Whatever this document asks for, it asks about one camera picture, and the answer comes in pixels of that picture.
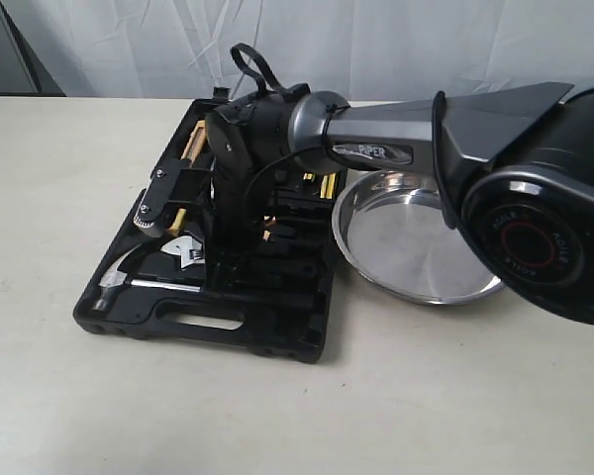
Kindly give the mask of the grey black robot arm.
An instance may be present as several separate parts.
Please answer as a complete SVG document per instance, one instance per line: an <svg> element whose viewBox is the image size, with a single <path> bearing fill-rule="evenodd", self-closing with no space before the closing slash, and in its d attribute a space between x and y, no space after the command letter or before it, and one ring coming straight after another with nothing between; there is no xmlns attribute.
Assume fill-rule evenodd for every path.
<svg viewBox="0 0 594 475"><path fill-rule="evenodd" d="M344 168L432 177L445 224L520 297L594 326L594 87L544 82L353 107L306 84L260 86L205 118L208 236L261 238L274 172Z"/></svg>

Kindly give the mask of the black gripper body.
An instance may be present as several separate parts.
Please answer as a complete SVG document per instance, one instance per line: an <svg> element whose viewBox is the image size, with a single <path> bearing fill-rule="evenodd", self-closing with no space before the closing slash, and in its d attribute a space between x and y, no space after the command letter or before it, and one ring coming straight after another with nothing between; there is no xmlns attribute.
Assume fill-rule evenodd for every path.
<svg viewBox="0 0 594 475"><path fill-rule="evenodd" d="M197 213L201 208L212 213L212 171L219 162L236 170L254 168L258 175L289 154L288 125L297 101L310 89L295 86L297 95L290 100L277 92L255 92L229 101L226 88L214 90L210 99L192 102L165 148L165 163L182 160L183 169L165 207L167 213L184 208ZM206 123L207 140L193 164L182 159L196 123Z"/></svg>

